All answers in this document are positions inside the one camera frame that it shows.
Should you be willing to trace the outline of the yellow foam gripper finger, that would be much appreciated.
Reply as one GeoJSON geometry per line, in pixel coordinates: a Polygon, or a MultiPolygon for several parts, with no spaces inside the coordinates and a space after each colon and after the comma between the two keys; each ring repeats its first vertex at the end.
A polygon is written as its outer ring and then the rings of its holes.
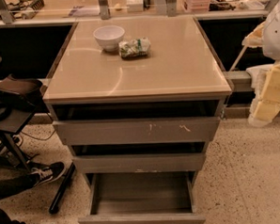
{"type": "Polygon", "coordinates": [[[280,111],[280,61],[259,68],[252,83],[255,98],[250,106],[248,121],[254,127],[266,126],[280,111]]]}

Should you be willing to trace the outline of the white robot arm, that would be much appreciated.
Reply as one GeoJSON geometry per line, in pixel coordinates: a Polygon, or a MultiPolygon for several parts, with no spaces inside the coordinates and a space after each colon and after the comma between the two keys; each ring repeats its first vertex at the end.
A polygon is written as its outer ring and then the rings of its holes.
{"type": "Polygon", "coordinates": [[[272,123],[280,111],[280,0],[241,44],[250,48],[260,47],[265,57],[274,60],[270,65],[256,66],[247,72],[251,75],[255,98],[249,110],[249,123],[261,127],[272,123]]]}

